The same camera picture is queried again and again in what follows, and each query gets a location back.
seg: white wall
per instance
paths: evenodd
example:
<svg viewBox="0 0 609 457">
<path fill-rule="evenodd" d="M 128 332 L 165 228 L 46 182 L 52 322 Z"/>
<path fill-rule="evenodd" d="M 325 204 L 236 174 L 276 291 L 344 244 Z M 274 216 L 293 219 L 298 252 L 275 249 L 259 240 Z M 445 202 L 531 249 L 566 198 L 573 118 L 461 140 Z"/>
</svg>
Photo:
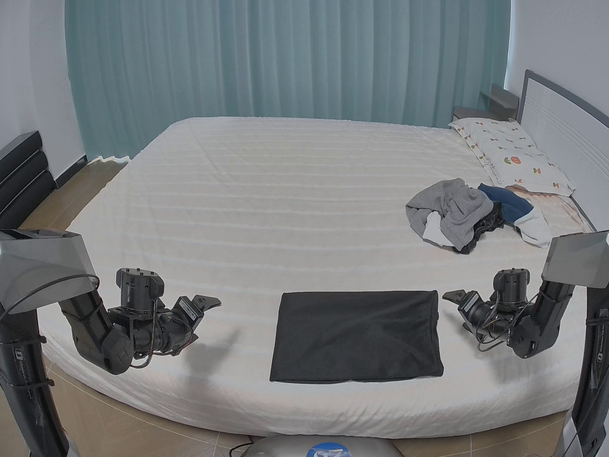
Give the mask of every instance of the white wall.
<svg viewBox="0 0 609 457">
<path fill-rule="evenodd" d="M 0 0 L 0 148 L 39 130 L 57 178 L 85 154 L 72 91 L 65 0 Z"/>
<path fill-rule="evenodd" d="M 506 88 L 530 69 L 609 115 L 609 0 L 512 0 Z"/>
</svg>

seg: blue cloth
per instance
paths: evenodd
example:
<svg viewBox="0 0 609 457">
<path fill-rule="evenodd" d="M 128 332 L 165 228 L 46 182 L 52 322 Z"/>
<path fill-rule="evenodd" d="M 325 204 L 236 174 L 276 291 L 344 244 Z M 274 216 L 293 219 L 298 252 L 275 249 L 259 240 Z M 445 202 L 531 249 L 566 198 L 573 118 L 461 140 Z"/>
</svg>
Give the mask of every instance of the blue cloth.
<svg viewBox="0 0 609 457">
<path fill-rule="evenodd" d="M 509 189 L 488 187 L 483 183 L 480 183 L 478 189 L 485 193 L 491 201 L 500 202 L 503 205 L 503 219 L 506 223 L 513 224 L 533 209 L 529 202 Z"/>
<path fill-rule="evenodd" d="M 503 83 L 510 0 L 65 0 L 87 157 L 189 117 L 445 127 Z"/>
</svg>

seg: white headboard panel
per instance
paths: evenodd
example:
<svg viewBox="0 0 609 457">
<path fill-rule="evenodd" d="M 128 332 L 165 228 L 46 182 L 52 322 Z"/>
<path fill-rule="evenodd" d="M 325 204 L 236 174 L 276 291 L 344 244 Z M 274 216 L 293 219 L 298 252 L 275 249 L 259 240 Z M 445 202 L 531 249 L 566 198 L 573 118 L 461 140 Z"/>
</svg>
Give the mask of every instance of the white headboard panel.
<svg viewBox="0 0 609 457">
<path fill-rule="evenodd" d="M 594 228 L 609 229 L 609 117 L 527 70 L 518 122 L 574 185 L 572 198 Z"/>
</svg>

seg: white label sticker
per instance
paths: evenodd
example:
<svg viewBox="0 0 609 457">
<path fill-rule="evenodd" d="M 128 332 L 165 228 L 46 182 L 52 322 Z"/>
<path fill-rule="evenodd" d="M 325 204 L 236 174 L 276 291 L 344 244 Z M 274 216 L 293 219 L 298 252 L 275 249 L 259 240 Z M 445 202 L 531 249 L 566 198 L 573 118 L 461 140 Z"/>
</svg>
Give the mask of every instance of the white label sticker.
<svg viewBox="0 0 609 457">
<path fill-rule="evenodd" d="M 471 307 L 474 306 L 476 301 L 478 301 L 478 298 L 480 298 L 480 295 L 478 293 L 472 296 L 467 302 L 467 304 L 463 307 L 463 311 L 467 313 L 471 309 Z"/>
<path fill-rule="evenodd" d="M 188 303 L 184 300 L 180 300 L 180 306 L 182 307 L 182 309 L 184 311 L 187 312 L 187 315 L 190 316 L 190 318 L 193 319 L 193 322 L 196 321 L 197 319 L 197 314 L 194 313 L 193 309 L 191 307 L 188 306 Z"/>
</svg>

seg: white bed sheet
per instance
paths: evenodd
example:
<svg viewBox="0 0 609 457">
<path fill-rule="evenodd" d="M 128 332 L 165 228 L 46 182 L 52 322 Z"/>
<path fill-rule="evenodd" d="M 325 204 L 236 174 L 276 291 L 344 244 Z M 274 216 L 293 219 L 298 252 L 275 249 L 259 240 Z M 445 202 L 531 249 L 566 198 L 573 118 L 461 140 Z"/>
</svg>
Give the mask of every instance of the white bed sheet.
<svg viewBox="0 0 609 457">
<path fill-rule="evenodd" d="M 439 302 L 443 377 L 335 385 L 270 383 L 281 294 L 289 291 L 476 289 L 499 269 L 531 271 L 547 250 L 511 228 L 471 255 L 424 243 L 404 204 L 438 180 L 490 180 L 457 133 L 351 121 L 192 118 L 170 126 L 87 205 L 81 233 L 107 307 L 115 272 L 141 267 L 165 281 L 163 301 L 221 299 L 178 357 L 112 376 L 80 358 L 57 305 L 40 310 L 45 354 L 68 374 L 133 407 L 233 433 L 432 437 L 567 409 L 580 371 L 585 292 L 558 341 L 530 360 L 500 346 L 476 351 L 455 305 Z M 582 230 L 568 202 L 531 195 L 552 233 Z"/>
</svg>

